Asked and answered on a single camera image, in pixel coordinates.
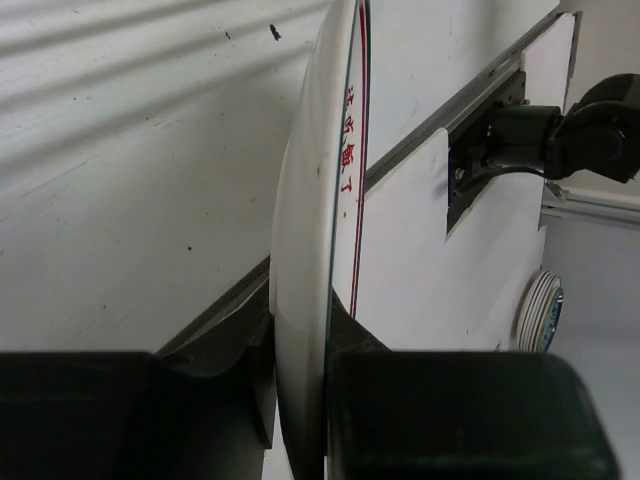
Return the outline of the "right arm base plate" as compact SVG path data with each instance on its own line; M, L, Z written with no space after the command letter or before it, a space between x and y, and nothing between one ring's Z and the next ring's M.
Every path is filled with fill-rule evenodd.
M484 180L472 187L467 184L478 177L487 165L486 143L493 112L505 105L525 99L526 74L516 71L466 113L449 133L448 208L446 232L450 234L489 184Z

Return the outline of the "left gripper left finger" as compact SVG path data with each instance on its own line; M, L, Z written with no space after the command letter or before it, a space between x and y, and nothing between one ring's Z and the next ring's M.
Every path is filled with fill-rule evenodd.
M258 479L272 446L273 320L259 289L197 338L1 356L5 479Z

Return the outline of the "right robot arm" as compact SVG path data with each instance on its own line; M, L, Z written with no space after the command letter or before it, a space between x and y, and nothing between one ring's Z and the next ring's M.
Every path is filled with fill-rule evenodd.
M482 179L525 173L558 181L587 170L628 183L639 173L639 76L602 80L565 114L542 105L497 109L482 164Z

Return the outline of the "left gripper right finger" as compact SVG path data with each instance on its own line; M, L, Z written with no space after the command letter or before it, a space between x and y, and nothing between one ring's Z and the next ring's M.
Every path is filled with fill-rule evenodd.
M588 389L551 354L393 351L331 305L332 479L617 479Z

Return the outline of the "orange patterned round plate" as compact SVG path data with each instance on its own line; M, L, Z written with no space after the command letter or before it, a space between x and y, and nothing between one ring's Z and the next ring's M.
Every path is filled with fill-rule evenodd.
M274 212L269 310L292 475L320 479L332 303L357 303L368 157L370 5L334 1L309 58Z

